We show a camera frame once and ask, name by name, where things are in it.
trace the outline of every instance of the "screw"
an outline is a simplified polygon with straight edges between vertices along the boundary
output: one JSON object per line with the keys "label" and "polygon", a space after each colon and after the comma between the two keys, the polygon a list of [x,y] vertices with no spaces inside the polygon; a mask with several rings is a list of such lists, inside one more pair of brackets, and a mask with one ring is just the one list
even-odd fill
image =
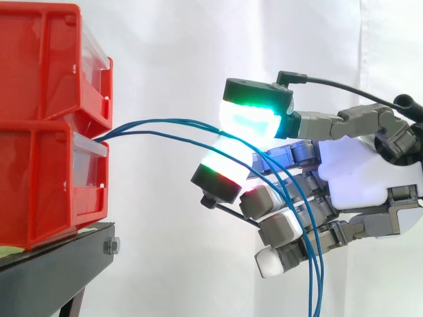
{"label": "screw", "polygon": [[117,236],[109,238],[104,243],[104,252],[109,255],[118,254],[120,250],[120,239]]}

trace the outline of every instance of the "blue cable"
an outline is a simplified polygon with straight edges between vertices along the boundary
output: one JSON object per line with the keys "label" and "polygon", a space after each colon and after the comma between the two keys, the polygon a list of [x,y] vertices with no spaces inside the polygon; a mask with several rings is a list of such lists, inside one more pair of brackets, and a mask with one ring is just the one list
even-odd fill
{"label": "blue cable", "polygon": [[[132,128],[132,127],[135,127],[135,126],[137,126],[137,125],[141,125],[141,124],[145,124],[145,123],[153,123],[153,122],[168,122],[168,123],[177,123],[177,124],[182,124],[182,125],[188,125],[188,126],[192,126],[192,127],[197,127],[197,128],[200,128],[200,129],[203,129],[203,130],[206,130],[206,131],[209,131],[209,132],[212,132],[212,133],[216,133],[216,134],[220,134],[220,135],[223,135],[223,136],[226,136],[226,137],[230,137],[230,138],[232,138],[232,139],[236,139],[236,140],[238,140],[238,141],[240,141],[240,142],[242,142],[242,143],[244,143],[246,146],[248,146],[248,147],[250,147],[251,149],[253,149],[254,151],[256,151],[266,162],[267,162],[267,160],[271,160],[276,166],[278,166],[281,170],[283,170],[287,175],[288,175],[288,177],[290,177],[292,180],[293,180],[293,182],[295,183],[295,185],[298,187],[298,189],[299,189],[299,191],[300,191],[300,194],[301,194],[301,196],[302,196],[302,198],[304,199],[304,201],[305,201],[305,204],[306,204],[306,206],[307,206],[307,210],[308,210],[308,212],[309,212],[309,215],[310,215],[310,218],[311,218],[311,222],[312,222],[312,225],[313,225],[313,229],[314,229],[314,231],[315,231],[315,235],[317,235],[317,246],[318,246],[318,250],[319,250],[319,237],[318,237],[318,234],[317,234],[317,230],[316,230],[316,224],[315,224],[315,221],[314,221],[314,217],[313,217],[313,214],[312,214],[312,212],[311,212],[311,208],[310,208],[310,206],[309,206],[309,204],[308,204],[308,201],[307,201],[307,198],[305,197],[305,195],[304,195],[304,193],[302,192],[302,190],[301,190],[301,188],[299,187],[299,184],[296,182],[296,180],[295,180],[295,178],[293,178],[293,176],[283,167],[283,166],[281,166],[278,162],[276,162],[273,158],[271,158],[271,157],[269,157],[266,153],[263,153],[262,151],[260,151],[259,149],[257,149],[256,147],[254,147],[254,146],[252,146],[250,143],[248,143],[248,142],[246,142],[246,141],[244,141],[244,140],[242,140],[242,139],[239,139],[238,137],[235,137],[234,135],[230,135],[230,134],[228,134],[228,133],[226,133],[226,132],[224,132],[224,131],[220,131],[220,130],[218,130],[218,128],[216,128],[216,127],[213,127],[212,125],[208,125],[208,124],[206,124],[206,123],[203,123],[203,122],[198,122],[198,121],[195,121],[195,120],[185,120],[185,119],[167,119],[167,120],[160,120],[160,119],[152,119],[152,120],[141,120],[141,121],[138,121],[138,122],[130,122],[130,123],[127,123],[127,124],[125,124],[125,125],[123,125],[123,126],[121,126],[121,127],[118,127],[118,128],[116,128],[115,130],[113,130],[113,131],[111,131],[111,132],[109,132],[109,133],[107,133],[105,136],[103,136],[103,137],[100,137],[100,138],[98,138],[98,139],[96,139],[96,141],[104,141],[105,139],[109,139],[109,138],[112,138],[112,137],[115,137],[115,136],[120,136],[120,135],[128,135],[128,134],[142,134],[142,133],[125,133],[125,134],[118,134],[118,132],[119,131],[125,131],[125,130],[127,130],[127,129],[130,129],[130,128]],[[293,206],[293,204],[292,204],[292,201],[291,201],[291,199],[290,199],[290,196],[289,196],[289,193],[288,193],[288,191],[287,191],[287,189],[286,189],[286,186],[285,186],[285,184],[284,184],[284,182],[282,181],[282,179],[279,177],[279,174],[274,170],[274,168],[273,168],[273,166],[271,165],[271,164],[269,164],[269,166],[270,166],[270,169],[272,170],[272,172],[276,175],[276,177],[277,177],[277,179],[278,179],[278,181],[279,181],[279,183],[281,184],[281,187],[283,188],[283,190],[284,190],[284,192],[285,192],[285,194],[286,194],[286,196],[287,197],[285,197],[285,195],[281,195],[281,197],[282,197],[282,199],[284,199],[286,202],[287,202],[287,205],[288,205],[288,207],[291,209],[291,210],[293,210],[293,213],[294,213],[294,215],[297,217],[297,220],[299,221],[299,223],[300,223],[300,226],[302,227],[302,224],[301,224],[301,221],[300,221],[300,219],[299,219],[299,217],[297,216],[297,213],[295,212],[295,208],[294,208],[294,206]],[[319,312],[320,312],[320,305],[321,305],[321,293],[322,293],[322,291],[323,291],[323,288],[322,288],[322,286],[321,286],[321,284],[323,284],[323,279],[321,279],[321,277],[319,276],[320,274],[319,274],[319,271],[318,271],[318,265],[317,265],[317,261],[316,261],[316,257],[315,257],[315,254],[314,254],[314,250],[313,250],[313,247],[311,246],[311,243],[307,243],[307,240],[308,240],[308,242],[309,242],[309,239],[308,239],[308,236],[307,236],[307,233],[305,232],[305,229],[304,228],[302,228],[303,229],[303,235],[304,235],[304,240],[306,241],[306,247],[307,247],[307,251],[308,251],[308,253],[310,254],[310,255],[314,255],[313,257],[312,257],[312,259],[313,259],[313,261],[314,261],[314,264],[315,264],[315,267],[316,267],[316,274],[317,274],[317,281],[318,281],[318,284],[319,284],[319,298],[318,298],[318,307],[317,307],[317,309],[316,309],[316,313],[315,313],[315,316],[318,316],[319,315]],[[323,260],[322,260],[322,257],[321,257],[321,250],[319,250],[320,252],[319,252],[319,255],[320,255],[320,260],[321,260],[321,267],[323,267]],[[312,294],[313,294],[313,271],[312,271],[312,264],[311,264],[311,261],[309,261],[309,273],[310,273],[310,289],[309,289],[309,315],[311,316],[311,306],[312,306]]]}
{"label": "blue cable", "polygon": [[[268,161],[266,160],[266,158],[267,159],[270,159],[276,166],[279,166],[281,168],[281,170],[283,170],[288,175],[288,177],[290,177],[293,180],[293,182],[295,183],[295,185],[299,189],[302,198],[305,200],[305,204],[306,204],[306,207],[307,207],[307,210],[309,212],[309,215],[310,215],[310,218],[311,218],[311,222],[312,222],[312,225],[313,225],[313,230],[314,230],[314,233],[315,233],[315,236],[316,236],[317,247],[318,247],[318,251],[319,251],[319,248],[320,248],[320,243],[319,242],[320,241],[319,241],[319,237],[318,237],[318,234],[317,234],[317,230],[315,230],[316,225],[315,225],[315,221],[314,221],[314,216],[313,216],[313,214],[311,212],[311,208],[310,208],[310,206],[308,204],[307,198],[305,197],[304,193],[302,192],[302,190],[299,187],[298,183],[296,182],[295,178],[293,178],[293,176],[283,166],[280,166],[278,162],[276,162],[273,158],[269,157],[266,153],[261,152],[256,147],[252,146],[251,144],[247,143],[246,141],[244,141],[242,139],[239,139],[238,137],[235,137],[234,135],[230,135],[230,134],[228,134],[228,133],[226,133],[224,131],[218,130],[218,128],[216,128],[216,127],[214,127],[212,125],[206,124],[204,122],[199,122],[199,121],[196,121],[196,120],[187,120],[187,119],[165,119],[165,120],[163,120],[163,119],[150,119],[150,120],[141,120],[141,121],[137,121],[137,122],[129,122],[129,123],[126,123],[125,125],[122,125],[122,126],[116,128],[115,130],[107,133],[105,136],[96,139],[96,141],[104,141],[105,139],[108,139],[109,137],[111,137],[112,135],[114,135],[115,133],[117,133],[119,131],[125,131],[125,130],[130,129],[132,127],[135,127],[137,125],[141,125],[141,124],[145,124],[145,123],[153,123],[153,122],[177,123],[177,124],[182,124],[182,125],[197,127],[199,129],[203,129],[203,130],[206,130],[206,131],[209,131],[209,132],[212,132],[212,133],[224,135],[224,136],[230,137],[232,139],[237,139],[238,141],[244,143],[246,146],[248,146],[251,149],[253,149],[254,151],[256,151],[267,163],[268,163]],[[297,216],[297,214],[295,212],[295,209],[293,208],[293,205],[291,203],[291,199],[290,199],[289,193],[286,190],[285,184],[280,179],[278,173],[273,169],[273,166],[271,164],[269,164],[269,166],[270,166],[272,172],[276,175],[279,183],[281,184],[281,187],[284,189],[285,194],[289,197],[289,199],[285,199],[285,197],[283,195],[282,198],[287,202],[288,207],[291,210],[294,211],[294,215]],[[307,243],[306,243],[306,246],[307,246],[307,251],[309,251],[309,247],[310,247],[311,250],[313,251],[312,253],[314,253],[314,250],[311,247],[311,245],[308,246]],[[323,259],[321,257],[321,251],[319,252],[319,255],[320,255],[320,261],[321,261],[321,266],[322,266],[323,265]],[[319,285],[319,298],[318,298],[318,305],[317,305],[317,309],[316,309],[317,312],[315,313],[315,317],[316,317],[316,316],[319,315],[319,312],[320,312],[320,305],[321,305],[322,293],[323,293],[323,280],[321,279],[320,274],[319,274],[319,271],[317,269],[317,261],[316,261],[316,258],[315,257],[313,257],[313,262],[314,262],[315,267],[316,267],[317,282],[318,282],[318,285]],[[310,289],[312,289],[312,284],[313,284],[313,278],[312,278],[312,276],[311,276],[310,280],[311,280],[311,282],[310,282],[310,284],[311,284]]]}

